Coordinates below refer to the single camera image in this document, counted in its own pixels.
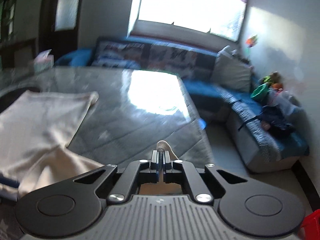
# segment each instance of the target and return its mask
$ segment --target black bag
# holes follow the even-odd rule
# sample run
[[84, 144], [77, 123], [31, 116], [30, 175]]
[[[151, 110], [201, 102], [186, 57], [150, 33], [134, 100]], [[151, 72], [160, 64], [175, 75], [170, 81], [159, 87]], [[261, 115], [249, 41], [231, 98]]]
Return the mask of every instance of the black bag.
[[276, 138], [285, 138], [293, 131], [295, 131], [295, 128], [292, 126], [292, 124], [287, 122], [281, 110], [277, 106], [264, 106], [259, 115], [245, 121], [240, 126], [238, 131], [240, 131], [245, 124], [256, 119], [269, 123], [270, 129], [268, 130], [268, 132]]

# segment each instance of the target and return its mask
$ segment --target baseboard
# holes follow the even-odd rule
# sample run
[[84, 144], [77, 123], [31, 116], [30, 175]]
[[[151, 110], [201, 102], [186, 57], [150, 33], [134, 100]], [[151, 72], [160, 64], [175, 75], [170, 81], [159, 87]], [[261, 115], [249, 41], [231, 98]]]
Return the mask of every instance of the baseboard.
[[303, 168], [300, 161], [297, 161], [291, 168], [292, 172], [296, 176], [298, 182], [300, 183], [304, 194], [306, 195], [312, 211], [320, 209], [320, 196], [313, 185], [311, 179], [309, 178], [307, 172]]

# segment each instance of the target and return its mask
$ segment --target gray gripper base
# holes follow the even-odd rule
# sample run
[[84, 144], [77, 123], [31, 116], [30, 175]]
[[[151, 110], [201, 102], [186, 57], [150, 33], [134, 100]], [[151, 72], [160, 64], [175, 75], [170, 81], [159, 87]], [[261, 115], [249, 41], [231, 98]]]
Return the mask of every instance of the gray gripper base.
[[[38, 238], [25, 235], [22, 240]], [[208, 205], [187, 195], [134, 195], [127, 203], [109, 206], [89, 229], [64, 240], [249, 240], [228, 227]], [[280, 238], [298, 240], [295, 235]]]

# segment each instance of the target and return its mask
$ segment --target tiled floor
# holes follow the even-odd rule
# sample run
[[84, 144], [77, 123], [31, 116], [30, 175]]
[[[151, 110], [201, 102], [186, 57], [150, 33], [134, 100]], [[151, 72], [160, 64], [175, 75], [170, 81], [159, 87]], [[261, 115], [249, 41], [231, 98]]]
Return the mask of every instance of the tiled floor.
[[289, 191], [300, 198], [301, 202], [305, 206], [306, 215], [312, 213], [310, 204], [291, 170], [263, 174], [250, 174], [223, 125], [211, 123], [205, 130], [211, 144], [216, 165], [241, 176], [251, 177]]

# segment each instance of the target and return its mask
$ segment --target green bowl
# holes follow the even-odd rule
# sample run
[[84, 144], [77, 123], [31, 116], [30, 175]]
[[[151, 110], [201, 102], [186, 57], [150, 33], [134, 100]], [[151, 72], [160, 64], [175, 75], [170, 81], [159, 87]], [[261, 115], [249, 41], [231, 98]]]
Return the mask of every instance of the green bowl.
[[251, 94], [251, 98], [257, 102], [261, 102], [265, 96], [268, 94], [269, 88], [267, 84], [262, 84], [258, 86]]

